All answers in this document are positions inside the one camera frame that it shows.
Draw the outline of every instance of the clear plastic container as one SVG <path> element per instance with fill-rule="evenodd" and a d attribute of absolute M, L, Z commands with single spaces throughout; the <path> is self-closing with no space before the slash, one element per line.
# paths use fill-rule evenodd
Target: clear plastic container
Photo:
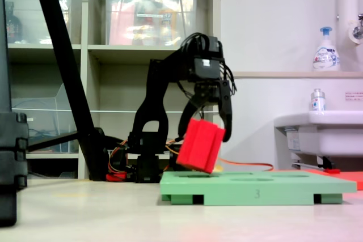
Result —
<path fill-rule="evenodd" d="M 5 0 L 9 43 L 51 44 L 48 27 L 39 0 Z M 82 0 L 59 0 L 72 44 L 81 43 Z"/>
<path fill-rule="evenodd" d="M 179 46 L 195 32 L 197 0 L 106 0 L 107 45 Z"/>
<path fill-rule="evenodd" d="M 11 99 L 13 112 L 27 115 L 29 143 L 76 131 L 67 94 L 62 84 L 56 97 Z M 78 152 L 78 141 L 70 141 L 37 151 L 43 153 Z"/>

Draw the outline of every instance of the printed number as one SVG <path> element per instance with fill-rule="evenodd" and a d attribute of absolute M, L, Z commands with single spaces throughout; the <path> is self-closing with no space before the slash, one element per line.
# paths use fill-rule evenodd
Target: printed number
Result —
<path fill-rule="evenodd" d="M 260 189 L 256 189 L 255 198 L 260 198 Z"/>

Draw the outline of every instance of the label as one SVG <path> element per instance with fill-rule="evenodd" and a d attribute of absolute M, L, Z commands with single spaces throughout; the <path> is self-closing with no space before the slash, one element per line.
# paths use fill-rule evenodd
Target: label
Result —
<path fill-rule="evenodd" d="M 335 49 L 319 48 L 313 62 L 315 69 L 326 69 L 337 65 L 340 65 L 340 58 Z"/>
<path fill-rule="evenodd" d="M 290 150 L 300 151 L 300 140 L 299 132 L 296 130 L 287 131 L 286 135 L 288 137 L 288 147 Z"/>
<path fill-rule="evenodd" d="M 154 18 L 163 18 L 162 14 L 136 14 L 137 17 L 154 17 Z"/>
<path fill-rule="evenodd" d="M 315 97 L 311 100 L 311 108 L 313 111 L 325 111 L 325 98 Z"/>
<path fill-rule="evenodd" d="M 345 101 L 363 101 L 363 92 L 345 92 Z"/>

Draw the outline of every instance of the wire rod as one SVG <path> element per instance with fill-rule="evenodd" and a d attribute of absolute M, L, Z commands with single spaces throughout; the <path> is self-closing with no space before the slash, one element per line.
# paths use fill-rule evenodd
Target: wire rod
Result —
<path fill-rule="evenodd" d="M 44 111 L 44 112 L 71 112 L 71 110 L 56 110 L 56 109 L 26 109 L 13 108 L 14 111 Z M 91 113 L 136 113 L 136 111 L 102 111 L 90 110 Z M 183 111 L 166 111 L 166 113 L 183 113 Z M 219 113 L 218 111 L 204 111 L 204 113 Z"/>

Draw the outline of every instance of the circular hole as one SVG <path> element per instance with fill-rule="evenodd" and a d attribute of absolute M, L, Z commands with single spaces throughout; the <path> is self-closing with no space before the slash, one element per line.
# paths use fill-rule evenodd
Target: circular hole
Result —
<path fill-rule="evenodd" d="M 253 173 L 249 172 L 230 172 L 223 174 L 224 176 L 234 176 L 234 175 L 253 175 Z"/>
<path fill-rule="evenodd" d="M 231 181 L 273 181 L 273 179 L 262 179 L 262 178 L 239 178 L 239 179 L 231 179 Z"/>
<path fill-rule="evenodd" d="M 189 174 L 189 175 L 179 175 L 181 178 L 213 178 L 213 177 L 219 177 L 219 175 L 216 174 Z"/>
<path fill-rule="evenodd" d="M 304 178 L 308 177 L 308 175 L 271 175 L 272 177 L 278 178 Z"/>

